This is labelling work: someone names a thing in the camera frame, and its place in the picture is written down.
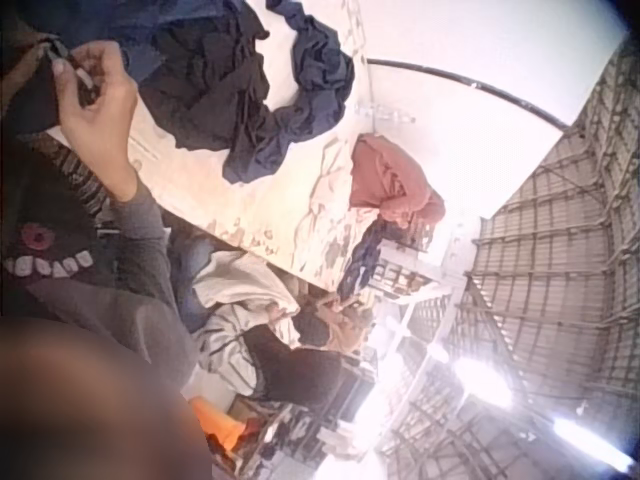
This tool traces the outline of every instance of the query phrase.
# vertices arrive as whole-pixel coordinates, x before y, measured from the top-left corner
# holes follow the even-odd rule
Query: dark blue fabric
[[[168,251],[171,262],[171,284],[176,297],[178,313],[189,333],[204,327],[211,315],[193,289],[198,274],[211,262],[217,250],[208,237],[195,237],[173,243]]]
[[[69,49],[92,40],[120,43],[129,75],[140,82],[163,62],[151,46],[162,25],[177,19],[220,15],[223,3],[241,0],[21,0],[19,17],[34,30],[53,33]],[[3,70],[15,64],[23,51],[3,42]],[[45,57],[36,74],[16,95],[3,123],[13,134],[42,132],[58,123],[53,77]]]
[[[224,164],[230,183],[248,183],[274,174],[291,143],[327,132],[344,116],[355,73],[352,59],[340,50],[335,30],[306,15],[290,0],[267,0],[267,8],[282,15],[298,32],[293,46],[294,79],[300,90],[293,105],[273,114],[256,115],[239,129]]]
[[[369,284],[380,259],[380,244],[392,225],[378,217],[365,230],[362,240],[353,248],[349,265],[338,284],[337,293],[341,300],[348,299]]]

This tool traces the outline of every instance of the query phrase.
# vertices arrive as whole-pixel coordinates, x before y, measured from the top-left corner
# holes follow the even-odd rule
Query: ceiling light
[[[440,363],[449,363],[449,354],[444,348],[442,348],[442,345],[438,343],[430,343],[427,347],[427,352],[434,358],[434,360],[437,360]]]
[[[461,358],[453,365],[453,370],[467,393],[497,407],[511,406],[511,390],[507,382],[488,365]]]
[[[553,424],[553,431],[577,449],[612,466],[617,471],[630,472],[634,463],[633,459],[586,428],[580,427],[570,420],[559,418]]]

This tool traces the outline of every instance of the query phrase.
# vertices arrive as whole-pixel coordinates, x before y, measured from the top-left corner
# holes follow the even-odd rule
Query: black pipe
[[[474,80],[469,77],[464,77],[462,75],[458,75],[456,73],[447,72],[446,70],[440,70],[432,67],[423,67],[420,65],[416,65],[414,63],[406,63],[406,62],[396,62],[395,60],[380,60],[377,58],[368,58],[367,63],[369,65],[378,65],[381,67],[391,67],[391,68],[400,68],[402,70],[410,70],[412,72],[424,73],[426,75],[433,75],[435,77],[444,78],[447,80],[451,80],[452,82],[462,83],[463,85],[467,85],[468,87],[475,88],[476,90],[480,90],[482,92],[488,93],[489,95],[493,95],[495,97],[504,100],[505,102],[509,102],[517,107],[520,107],[527,112],[535,115],[536,117],[544,120],[545,122],[553,125],[558,130],[566,131],[569,128],[569,125],[561,121],[560,119],[554,117],[549,112],[542,110],[539,107],[536,107],[532,103],[527,102],[526,100],[522,100],[514,95],[511,95],[509,92],[505,92],[504,90],[500,90],[492,85],[488,85],[486,83],[479,82],[478,80]]]

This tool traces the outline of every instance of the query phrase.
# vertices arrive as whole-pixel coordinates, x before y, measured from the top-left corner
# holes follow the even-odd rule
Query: white teeth print
[[[62,266],[67,271],[69,275],[73,275],[74,273],[78,273],[80,267],[73,258],[65,258],[62,261]]]
[[[13,258],[7,258],[4,262],[2,262],[4,268],[6,268],[7,272],[13,273],[14,268],[16,266],[16,261]]]
[[[33,257],[27,255],[16,260],[14,274],[17,277],[28,277],[33,272]]]
[[[60,262],[53,262],[53,278],[65,278],[68,276]]]
[[[42,258],[36,258],[36,271],[45,277],[51,275],[51,264]]]
[[[77,253],[76,260],[78,260],[78,263],[84,268],[89,268],[93,265],[93,258],[91,258],[91,254],[87,250]]]

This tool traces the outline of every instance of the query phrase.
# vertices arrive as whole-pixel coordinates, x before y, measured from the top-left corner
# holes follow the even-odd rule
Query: red garment
[[[421,209],[425,209],[424,218],[437,218],[434,223],[444,216],[444,202],[427,182],[420,164],[383,136],[360,136],[351,175],[352,207],[379,208],[386,219]]]

